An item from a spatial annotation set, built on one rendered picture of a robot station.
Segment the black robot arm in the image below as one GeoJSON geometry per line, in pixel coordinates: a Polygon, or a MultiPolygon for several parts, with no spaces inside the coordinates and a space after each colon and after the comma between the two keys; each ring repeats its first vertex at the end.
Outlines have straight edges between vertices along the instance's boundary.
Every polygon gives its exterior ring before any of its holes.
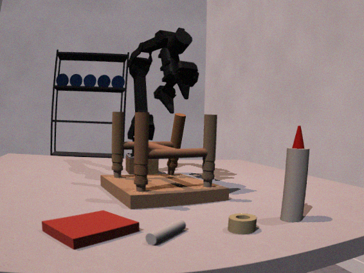
{"type": "MultiPolygon", "coordinates": [[[[168,58],[175,57],[179,59],[192,42],[192,37],[185,31],[184,28],[178,28],[177,32],[168,32],[159,30],[155,33],[155,37],[148,41],[141,42],[136,50],[131,53],[128,67],[129,73],[134,79],[134,103],[135,112],[148,112],[147,109],[147,89],[146,75],[152,63],[152,52],[158,49],[160,53],[158,58],[161,58],[161,63],[168,58]],[[168,36],[166,36],[168,35],[168,36]],[[149,53],[149,58],[137,57],[141,52],[149,53]]],[[[131,121],[127,137],[134,142],[134,121],[135,115],[131,121]]],[[[154,121],[153,116],[149,114],[149,140],[154,136],[154,121]]]]}

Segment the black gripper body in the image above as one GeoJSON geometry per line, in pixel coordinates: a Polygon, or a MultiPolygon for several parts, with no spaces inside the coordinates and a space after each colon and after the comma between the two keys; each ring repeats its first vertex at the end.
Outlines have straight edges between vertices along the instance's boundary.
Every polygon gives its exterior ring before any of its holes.
{"type": "Polygon", "coordinates": [[[173,88],[175,84],[177,84],[174,75],[178,71],[185,71],[196,73],[198,71],[197,65],[193,62],[180,61],[178,58],[171,57],[165,59],[162,62],[162,66],[160,71],[163,71],[164,77],[162,78],[162,82],[166,82],[164,86],[159,86],[154,92],[154,98],[158,96],[159,93],[163,94],[176,94],[175,89],[173,88]]]}

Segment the brown wooden stool legs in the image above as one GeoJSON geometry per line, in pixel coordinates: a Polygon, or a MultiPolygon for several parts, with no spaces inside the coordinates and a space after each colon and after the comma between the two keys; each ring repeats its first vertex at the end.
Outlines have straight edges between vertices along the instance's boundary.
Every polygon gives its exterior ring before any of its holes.
{"type": "Polygon", "coordinates": [[[179,158],[203,157],[203,187],[211,187],[215,170],[217,115],[204,115],[203,148],[181,149],[186,115],[175,113],[170,142],[149,142],[149,113],[135,112],[134,142],[123,141],[124,112],[113,111],[112,170],[121,178],[123,150],[134,149],[134,184],[136,191],[144,192],[148,184],[148,159],[169,158],[168,174],[174,175],[179,158]]]}

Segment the red flat block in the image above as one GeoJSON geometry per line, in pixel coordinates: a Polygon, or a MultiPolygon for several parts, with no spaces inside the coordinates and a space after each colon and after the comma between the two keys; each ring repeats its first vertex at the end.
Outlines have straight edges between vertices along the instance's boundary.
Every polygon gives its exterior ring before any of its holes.
{"type": "Polygon", "coordinates": [[[75,250],[139,232],[140,223],[107,211],[96,211],[42,221],[42,231],[75,250]]]}

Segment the tan short hollow cylinder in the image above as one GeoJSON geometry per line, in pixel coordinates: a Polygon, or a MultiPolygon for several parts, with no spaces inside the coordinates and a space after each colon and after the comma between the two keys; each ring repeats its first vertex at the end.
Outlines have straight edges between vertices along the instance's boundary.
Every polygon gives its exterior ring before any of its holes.
{"type": "Polygon", "coordinates": [[[228,231],[234,234],[251,234],[255,232],[257,217],[252,214],[232,214],[228,219],[228,231]]]}

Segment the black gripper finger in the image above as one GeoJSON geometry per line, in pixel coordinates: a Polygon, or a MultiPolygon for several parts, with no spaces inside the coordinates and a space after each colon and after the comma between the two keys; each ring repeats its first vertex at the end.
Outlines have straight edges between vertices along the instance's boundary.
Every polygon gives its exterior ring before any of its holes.
{"type": "Polygon", "coordinates": [[[174,97],[176,95],[159,93],[156,97],[168,109],[170,113],[174,113],[174,97]]]}
{"type": "Polygon", "coordinates": [[[178,71],[174,75],[174,78],[179,86],[179,89],[184,99],[188,99],[190,90],[190,81],[193,79],[195,75],[196,73],[185,72],[185,71],[178,71]]]}

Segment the brown wooden stool seat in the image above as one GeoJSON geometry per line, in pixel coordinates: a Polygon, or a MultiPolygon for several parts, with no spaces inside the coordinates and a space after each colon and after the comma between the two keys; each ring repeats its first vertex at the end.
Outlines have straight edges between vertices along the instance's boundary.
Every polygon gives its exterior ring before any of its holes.
{"type": "Polygon", "coordinates": [[[148,174],[144,192],[136,191],[135,174],[100,175],[100,185],[130,209],[173,207],[229,199],[230,188],[217,184],[203,187],[203,180],[181,173],[148,174]]]}

